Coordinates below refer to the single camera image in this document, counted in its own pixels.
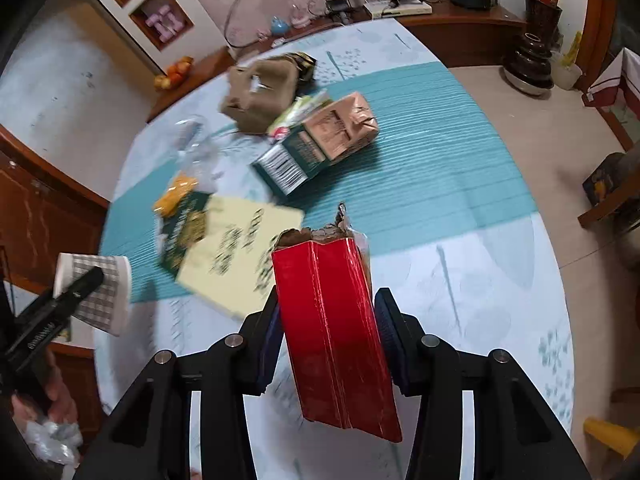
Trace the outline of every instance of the checkered paper cup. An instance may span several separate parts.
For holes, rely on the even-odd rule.
[[[102,269],[104,281],[78,305],[74,317],[112,335],[120,335],[127,322],[131,295],[131,266],[126,256],[60,253],[53,296],[57,298],[93,266]]]

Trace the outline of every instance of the beige floor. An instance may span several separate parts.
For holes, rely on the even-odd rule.
[[[634,313],[638,278],[618,262],[610,226],[587,231],[577,216],[589,207],[582,181],[605,156],[622,149],[599,113],[582,105],[577,91],[554,88],[548,98],[531,98],[510,87],[498,67],[452,72],[506,143],[549,233],[574,340],[571,435],[591,474],[599,477],[607,454],[584,436],[585,417],[627,426],[640,422],[640,410],[609,405],[612,389],[640,386],[640,330]]]

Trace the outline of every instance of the teal stripe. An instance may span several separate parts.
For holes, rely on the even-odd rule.
[[[437,62],[329,85],[334,99],[361,92],[378,118],[375,142],[316,176],[290,197],[305,225],[320,227],[345,201],[373,255],[404,250],[527,216],[536,205],[482,110]],[[153,202],[176,167],[168,162],[110,208],[102,254],[125,254],[132,301],[188,294],[156,261]]]

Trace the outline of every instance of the yellow paper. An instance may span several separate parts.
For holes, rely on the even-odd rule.
[[[275,284],[271,251],[304,213],[224,196],[211,196],[206,211],[206,236],[187,251],[178,283],[236,316],[258,312]]]

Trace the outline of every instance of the gray checkered pattern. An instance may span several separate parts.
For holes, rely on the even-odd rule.
[[[81,254],[73,255],[73,280],[77,280],[93,266],[102,268],[104,281],[83,302],[75,317],[105,332],[109,331],[113,317],[114,301],[118,292],[118,267],[114,256],[92,256],[88,259]]]

